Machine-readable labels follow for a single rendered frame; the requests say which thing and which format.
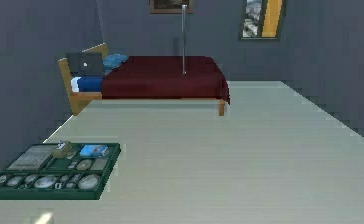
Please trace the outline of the brown framed picture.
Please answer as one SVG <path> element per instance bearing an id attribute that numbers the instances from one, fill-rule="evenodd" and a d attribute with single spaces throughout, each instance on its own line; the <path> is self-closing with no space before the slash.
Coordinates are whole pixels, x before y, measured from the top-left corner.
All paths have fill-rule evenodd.
<path id="1" fill-rule="evenodd" d="M 152 14 L 181 14 L 183 5 L 189 14 L 193 12 L 194 0 L 149 0 Z"/>

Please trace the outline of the tan tissue box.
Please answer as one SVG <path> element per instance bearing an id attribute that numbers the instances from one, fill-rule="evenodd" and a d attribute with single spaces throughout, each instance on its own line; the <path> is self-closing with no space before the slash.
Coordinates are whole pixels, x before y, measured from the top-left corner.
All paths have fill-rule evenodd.
<path id="1" fill-rule="evenodd" d="M 66 156 L 67 152 L 72 148 L 72 143 L 70 141 L 60 141 L 53 149 L 52 156 L 54 158 L 63 158 Z"/>

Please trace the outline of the dark grey laptop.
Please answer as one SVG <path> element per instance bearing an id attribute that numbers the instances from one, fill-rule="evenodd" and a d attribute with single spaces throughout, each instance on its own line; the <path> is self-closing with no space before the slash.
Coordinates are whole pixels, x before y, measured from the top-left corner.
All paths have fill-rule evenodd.
<path id="1" fill-rule="evenodd" d="M 105 73 L 101 53 L 67 53 L 66 57 L 72 76 L 103 76 Z"/>

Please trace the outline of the blue book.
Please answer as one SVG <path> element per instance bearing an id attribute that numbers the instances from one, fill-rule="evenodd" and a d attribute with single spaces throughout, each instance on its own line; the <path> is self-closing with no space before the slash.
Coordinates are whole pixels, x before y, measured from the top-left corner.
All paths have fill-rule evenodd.
<path id="1" fill-rule="evenodd" d="M 80 151 L 80 155 L 83 157 L 101 157 L 108 152 L 107 145 L 84 145 Z"/>

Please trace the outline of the grey flat book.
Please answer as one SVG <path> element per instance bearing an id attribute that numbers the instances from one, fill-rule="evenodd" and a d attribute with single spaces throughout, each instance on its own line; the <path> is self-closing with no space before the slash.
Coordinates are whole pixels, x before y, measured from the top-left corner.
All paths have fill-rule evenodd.
<path id="1" fill-rule="evenodd" d="M 53 145 L 34 145 L 21 154 L 8 170 L 38 170 L 51 156 Z"/>

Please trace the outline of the wooden bed with maroon blanket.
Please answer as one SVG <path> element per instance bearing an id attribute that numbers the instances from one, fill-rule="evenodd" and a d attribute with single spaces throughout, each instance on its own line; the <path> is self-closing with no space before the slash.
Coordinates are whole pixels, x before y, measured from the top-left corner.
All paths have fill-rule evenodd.
<path id="1" fill-rule="evenodd" d="M 73 115 L 93 100 L 216 100 L 225 113 L 230 93 L 214 59 L 206 56 L 131 56 L 104 76 L 98 92 L 71 88 L 69 60 L 58 61 Z"/>

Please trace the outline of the window with yellow curtain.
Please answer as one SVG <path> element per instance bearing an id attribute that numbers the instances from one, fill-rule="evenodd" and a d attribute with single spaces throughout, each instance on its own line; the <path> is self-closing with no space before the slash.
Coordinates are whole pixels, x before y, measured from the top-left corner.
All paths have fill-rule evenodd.
<path id="1" fill-rule="evenodd" d="M 278 41 L 287 0 L 243 0 L 238 38 L 241 41 Z"/>

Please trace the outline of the blue pillow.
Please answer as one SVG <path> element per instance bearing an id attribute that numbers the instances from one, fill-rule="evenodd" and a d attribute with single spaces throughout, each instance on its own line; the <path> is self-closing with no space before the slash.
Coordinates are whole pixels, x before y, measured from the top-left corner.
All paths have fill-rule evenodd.
<path id="1" fill-rule="evenodd" d="M 127 55 L 122 55 L 122 54 L 108 55 L 106 58 L 103 59 L 105 74 L 108 74 L 113 69 L 118 68 L 127 59 L 128 59 Z"/>

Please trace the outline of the silver floor lamp pole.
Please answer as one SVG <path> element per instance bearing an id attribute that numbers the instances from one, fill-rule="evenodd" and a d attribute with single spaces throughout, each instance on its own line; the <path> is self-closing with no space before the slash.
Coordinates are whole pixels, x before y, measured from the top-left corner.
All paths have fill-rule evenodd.
<path id="1" fill-rule="evenodd" d="M 182 4 L 181 6 L 181 32 L 182 32 L 182 74 L 186 74 L 186 12 L 187 12 L 187 6 L 186 4 Z"/>

